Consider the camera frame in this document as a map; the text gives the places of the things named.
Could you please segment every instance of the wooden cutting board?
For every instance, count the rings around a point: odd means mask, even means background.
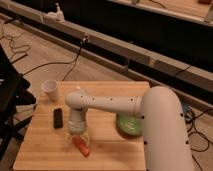
[[[124,138],[115,125],[115,114],[89,109],[88,132],[91,154],[88,158],[65,143],[69,108],[65,95],[76,86],[92,95],[143,96],[147,82],[63,82],[59,83],[60,100],[51,102],[41,94],[38,106],[27,130],[14,164],[15,171],[30,170],[145,170],[143,138]],[[54,108],[63,110],[64,127],[53,128]]]

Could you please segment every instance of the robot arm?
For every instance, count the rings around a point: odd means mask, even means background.
[[[66,104],[71,134],[86,130],[88,108],[139,117],[148,170],[194,171],[181,103],[170,89],[154,87],[143,97],[94,97],[78,90],[67,95]]]

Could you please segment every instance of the floor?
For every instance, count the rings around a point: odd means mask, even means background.
[[[28,56],[17,63],[15,63],[16,69],[25,73],[31,68],[38,66],[43,63],[52,61],[70,61],[75,58],[76,54],[60,47],[52,42],[44,40],[43,38],[37,36],[35,33],[30,33],[23,30],[21,27],[17,27],[12,24],[4,25],[5,34],[18,36],[22,34],[20,38],[15,39],[16,45],[28,44],[31,49],[28,52]],[[9,41],[1,40],[3,48],[5,49],[8,56],[11,56],[11,50],[9,48]],[[30,91],[39,100],[40,85],[46,79],[56,79],[61,80],[67,71],[70,69],[71,65],[50,65],[38,70],[31,72],[26,75],[25,78],[31,82]],[[85,59],[80,56],[75,69],[69,74],[67,80],[79,81],[101,81],[101,80],[119,80],[126,81],[129,78],[120,75],[112,70],[109,70],[93,61]],[[30,107],[18,108],[21,112],[23,109],[28,109]],[[21,112],[17,114],[18,118],[23,118],[31,115],[31,111]],[[213,141],[213,118],[205,115],[196,122],[197,128],[208,136],[208,138]],[[0,162],[0,171],[12,170],[13,162],[16,158],[18,149],[21,142],[12,140],[3,160]],[[206,146],[205,140],[195,135],[190,138],[190,144],[193,148],[202,149]],[[204,153],[193,152],[197,161],[200,163],[204,171],[213,170],[213,146],[211,145],[208,151]],[[199,171],[199,167],[195,164],[195,171]]]

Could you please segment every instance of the white bottle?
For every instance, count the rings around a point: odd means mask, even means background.
[[[58,4],[58,3],[56,3],[56,6],[57,6],[57,12],[56,12],[56,14],[57,14],[57,20],[58,20],[59,22],[65,22],[63,11],[62,11],[61,8],[59,7],[59,4]]]

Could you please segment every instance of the black remote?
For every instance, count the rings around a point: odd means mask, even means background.
[[[63,117],[62,117],[62,109],[54,109],[53,111],[53,124],[54,128],[62,128],[63,127]]]

